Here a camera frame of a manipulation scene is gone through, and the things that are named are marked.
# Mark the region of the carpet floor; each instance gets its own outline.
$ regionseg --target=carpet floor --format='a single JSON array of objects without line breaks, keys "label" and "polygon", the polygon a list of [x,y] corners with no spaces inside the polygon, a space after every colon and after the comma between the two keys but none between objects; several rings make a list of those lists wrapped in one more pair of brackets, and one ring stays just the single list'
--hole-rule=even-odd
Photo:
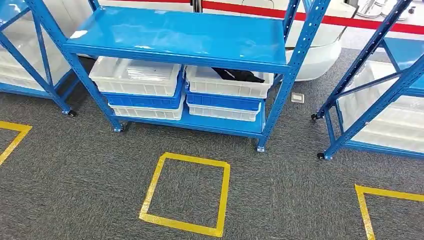
[{"label": "carpet floor", "polygon": [[[230,164],[223,240],[366,240],[354,184],[424,194],[424,161],[345,149],[317,161],[329,139],[310,115],[357,54],[343,49],[322,77],[295,84],[305,103],[287,102],[265,153],[253,139],[175,127],[114,133],[81,84],[68,99],[73,118],[51,100],[0,93],[0,121],[32,126],[0,166],[0,239],[218,239],[138,218],[158,159],[171,152]],[[0,129],[0,151],[16,134]],[[167,160],[148,213],[215,227],[222,178],[220,167]],[[424,239],[424,202],[365,197],[377,240]]]}]

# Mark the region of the red stripe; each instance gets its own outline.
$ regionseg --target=red stripe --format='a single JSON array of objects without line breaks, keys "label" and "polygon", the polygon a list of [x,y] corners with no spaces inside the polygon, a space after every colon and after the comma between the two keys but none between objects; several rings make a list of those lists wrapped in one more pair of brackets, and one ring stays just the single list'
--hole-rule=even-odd
[{"label": "red stripe", "polygon": [[189,4],[190,0],[109,0],[115,2],[149,2],[149,3],[177,3]]},{"label": "red stripe", "polygon": [[[256,6],[243,6],[238,4],[222,3],[215,1],[203,1],[202,7],[204,9],[221,10],[227,12],[252,14],[274,18],[284,18],[284,14],[286,13],[286,11],[284,10],[269,9]],[[304,21],[306,19],[306,14],[303,12],[298,12],[296,13],[294,19]],[[380,21],[353,19],[339,16],[324,16],[324,18],[322,19],[322,23],[361,29],[377,29],[381,24]],[[391,28],[391,31],[410,34],[424,34],[424,26],[396,23]]]}]

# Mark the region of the yellow floor tape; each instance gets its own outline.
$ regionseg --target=yellow floor tape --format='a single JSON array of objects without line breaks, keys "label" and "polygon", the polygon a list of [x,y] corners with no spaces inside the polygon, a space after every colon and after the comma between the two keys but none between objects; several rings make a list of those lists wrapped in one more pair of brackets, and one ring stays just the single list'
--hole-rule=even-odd
[{"label": "yellow floor tape", "polygon": [[0,155],[0,166],[32,128],[33,128],[32,126],[28,126],[28,125],[0,121],[0,129],[8,129],[8,130],[19,132],[19,134],[13,139],[10,145],[6,148],[6,150],[4,150],[4,152]]},{"label": "yellow floor tape", "polygon": [[[186,161],[197,164],[211,165],[215,167],[224,168],[222,187],[221,187],[221,198],[219,202],[218,218],[216,221],[216,228],[196,225],[188,222],[172,220],[160,216],[155,216],[148,214],[150,203],[152,201],[153,193],[155,192],[156,184],[159,180],[159,175],[161,175],[162,167],[164,166],[165,159],[174,159],[180,161]],[[181,154],[175,154],[170,152],[165,152],[160,156],[159,161],[157,162],[156,169],[153,173],[153,178],[151,179],[150,186],[148,187],[146,198],[141,207],[139,218],[153,224],[158,224],[162,226],[167,226],[170,228],[181,229],[185,231],[190,231],[198,234],[204,234],[214,237],[222,237],[224,232],[224,221],[225,213],[227,208],[227,197],[228,197],[228,187],[230,182],[230,165],[224,161],[211,160],[206,158],[186,156]]]},{"label": "yellow floor tape", "polygon": [[370,215],[368,213],[367,203],[365,201],[364,194],[373,194],[383,197],[397,198],[397,199],[406,199],[413,201],[424,202],[424,195],[400,192],[400,191],[391,191],[367,186],[360,186],[355,184],[356,195],[359,202],[360,213],[362,214],[363,225],[365,227],[366,236],[368,240],[375,240],[376,236],[374,235],[373,226],[371,225]]}]

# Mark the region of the blue plastic bin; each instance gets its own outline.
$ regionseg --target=blue plastic bin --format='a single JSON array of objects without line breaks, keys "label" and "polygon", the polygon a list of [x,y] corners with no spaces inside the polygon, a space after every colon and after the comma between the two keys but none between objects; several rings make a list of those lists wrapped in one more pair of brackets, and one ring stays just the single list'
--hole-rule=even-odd
[{"label": "blue plastic bin", "polygon": [[188,84],[185,86],[185,93],[187,103],[189,104],[214,106],[228,109],[258,111],[259,104],[263,101],[261,98],[191,92],[189,90]]},{"label": "blue plastic bin", "polygon": [[180,105],[184,87],[183,71],[179,71],[175,93],[173,96],[136,95],[113,92],[102,92],[110,105],[145,107],[158,109],[177,109]]}]

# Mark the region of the black cloth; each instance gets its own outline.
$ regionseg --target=black cloth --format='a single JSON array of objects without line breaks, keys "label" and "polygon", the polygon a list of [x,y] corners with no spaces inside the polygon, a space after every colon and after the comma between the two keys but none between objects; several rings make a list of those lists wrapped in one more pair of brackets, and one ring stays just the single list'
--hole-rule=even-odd
[{"label": "black cloth", "polygon": [[212,69],[224,80],[233,80],[250,83],[263,83],[264,80],[253,75],[250,71],[234,70],[212,67]]}]

